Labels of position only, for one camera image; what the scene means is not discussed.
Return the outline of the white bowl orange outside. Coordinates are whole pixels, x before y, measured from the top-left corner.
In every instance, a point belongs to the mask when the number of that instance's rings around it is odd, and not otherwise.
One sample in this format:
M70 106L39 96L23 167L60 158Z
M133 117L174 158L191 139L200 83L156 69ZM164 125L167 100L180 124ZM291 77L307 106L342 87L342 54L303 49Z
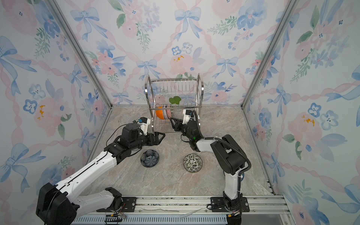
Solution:
M167 112L166 109L164 109L162 106L157 107L156 116L161 120L167 120Z

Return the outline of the black white floral bowl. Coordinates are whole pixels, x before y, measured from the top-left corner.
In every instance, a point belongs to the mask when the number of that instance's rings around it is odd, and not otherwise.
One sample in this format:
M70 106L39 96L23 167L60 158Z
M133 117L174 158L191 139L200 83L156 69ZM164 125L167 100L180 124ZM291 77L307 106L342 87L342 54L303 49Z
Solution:
M169 119L173 117L173 109L168 109L168 117Z
M202 169L203 161L196 154L188 154L183 160L183 167L189 173L197 173Z

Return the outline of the stainless steel dish rack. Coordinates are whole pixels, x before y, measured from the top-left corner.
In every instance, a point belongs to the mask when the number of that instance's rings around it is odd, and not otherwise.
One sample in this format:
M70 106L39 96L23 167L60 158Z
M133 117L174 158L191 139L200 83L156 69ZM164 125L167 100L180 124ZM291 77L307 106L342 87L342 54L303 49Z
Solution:
M170 120L184 119L186 110L195 110L200 120L204 97L204 83L200 74L193 77L185 73L166 79L151 79L146 75L144 93L151 115L149 127L152 132L173 133Z

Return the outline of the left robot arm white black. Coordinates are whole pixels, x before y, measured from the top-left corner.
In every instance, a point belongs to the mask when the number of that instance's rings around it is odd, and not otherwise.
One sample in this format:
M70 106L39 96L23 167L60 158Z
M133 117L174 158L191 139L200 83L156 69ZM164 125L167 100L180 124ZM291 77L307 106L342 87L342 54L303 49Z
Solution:
M46 225L70 225L75 219L100 209L118 213L124 205L122 194L113 187L83 196L81 193L102 174L144 146L160 145L164 133L146 132L144 123L122 126L122 134L79 171L56 184L47 183L39 191L36 215Z

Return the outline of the black white floral bowl front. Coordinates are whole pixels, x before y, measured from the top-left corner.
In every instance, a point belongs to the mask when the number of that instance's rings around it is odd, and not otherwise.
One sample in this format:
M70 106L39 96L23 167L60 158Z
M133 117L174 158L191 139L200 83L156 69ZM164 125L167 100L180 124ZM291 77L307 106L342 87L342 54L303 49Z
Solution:
M189 173L197 173L202 169L203 161L196 154L188 154L183 160L183 167Z

